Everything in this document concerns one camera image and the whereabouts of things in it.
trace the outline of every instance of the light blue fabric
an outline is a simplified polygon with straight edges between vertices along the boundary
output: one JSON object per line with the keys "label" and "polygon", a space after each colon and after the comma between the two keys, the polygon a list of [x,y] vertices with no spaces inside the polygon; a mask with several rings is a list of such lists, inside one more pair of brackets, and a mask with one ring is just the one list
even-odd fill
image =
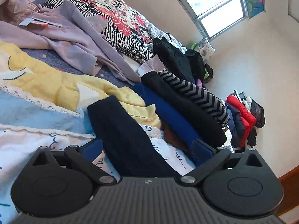
{"label": "light blue fabric", "polygon": [[0,89],[0,123],[37,129],[66,130],[95,135],[88,114],[84,118],[51,111]]}

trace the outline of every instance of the zebra print fabric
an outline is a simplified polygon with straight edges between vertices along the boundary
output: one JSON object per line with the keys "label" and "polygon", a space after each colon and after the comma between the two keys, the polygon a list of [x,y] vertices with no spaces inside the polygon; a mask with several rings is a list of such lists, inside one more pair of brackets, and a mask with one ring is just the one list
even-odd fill
{"label": "zebra print fabric", "polygon": [[[57,8],[64,0],[46,0],[47,8]],[[85,16],[101,15],[108,20],[102,32],[116,49],[139,63],[154,55],[149,48],[152,40],[146,30],[150,22],[123,0],[69,0]]]}
{"label": "zebra print fabric", "polygon": [[175,91],[190,99],[201,109],[210,114],[222,127],[227,125],[230,117],[221,100],[214,94],[203,87],[179,79],[169,71],[160,71],[158,74]]}

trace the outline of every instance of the gray ribbed surface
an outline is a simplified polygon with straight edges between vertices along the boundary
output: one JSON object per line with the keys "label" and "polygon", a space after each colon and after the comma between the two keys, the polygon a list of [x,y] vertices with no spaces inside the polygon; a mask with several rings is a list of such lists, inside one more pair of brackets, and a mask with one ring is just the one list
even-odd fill
{"label": "gray ribbed surface", "polygon": [[101,187],[81,210],[58,218],[22,214],[12,224],[283,224],[272,215],[257,220],[225,216],[208,206],[195,188],[178,185],[172,178],[124,177]]}

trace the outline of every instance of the window frame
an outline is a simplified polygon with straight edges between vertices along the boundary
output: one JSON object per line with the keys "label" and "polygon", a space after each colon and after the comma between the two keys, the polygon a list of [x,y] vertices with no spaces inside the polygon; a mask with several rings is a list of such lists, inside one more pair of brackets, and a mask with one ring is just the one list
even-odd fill
{"label": "window frame", "polygon": [[190,4],[187,2],[187,0],[177,0],[177,1],[180,3],[180,5],[183,7],[183,9],[186,11],[186,13],[191,18],[191,20],[194,22],[194,24],[198,28],[199,32],[201,33],[201,35],[203,37],[206,36],[208,38],[208,40],[212,40],[212,39],[216,38],[217,36],[219,36],[220,34],[222,34],[223,32],[225,32],[226,30],[228,30],[231,27],[235,26],[237,23],[239,23],[239,22],[241,22],[241,21],[243,21],[245,19],[249,19],[248,13],[247,13],[247,9],[246,9],[245,0],[240,0],[244,16],[242,18],[240,18],[239,20],[237,20],[236,22],[234,22],[233,24],[231,24],[231,25],[227,26],[226,28],[224,28],[223,30],[219,31],[217,34],[215,34],[215,35],[213,35],[213,36],[210,37],[209,34],[207,33],[205,27],[201,23],[201,20],[203,18],[205,18],[206,16],[210,15],[211,13],[213,13],[214,11],[216,11],[217,9],[219,9],[220,7],[222,7],[225,4],[231,2],[232,0],[224,0],[224,1],[218,3],[217,5],[215,5],[214,7],[212,7],[211,9],[207,10],[206,12],[204,12],[204,13],[198,15],[198,16],[194,12],[194,10],[190,6]]}

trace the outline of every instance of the black bag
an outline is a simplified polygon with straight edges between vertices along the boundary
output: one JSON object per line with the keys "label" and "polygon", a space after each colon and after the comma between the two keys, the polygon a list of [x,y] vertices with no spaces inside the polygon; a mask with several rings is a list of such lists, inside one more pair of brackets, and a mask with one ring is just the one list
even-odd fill
{"label": "black bag", "polygon": [[255,126],[257,128],[262,128],[265,125],[264,108],[256,103],[253,99],[251,102],[250,113],[257,119]]}

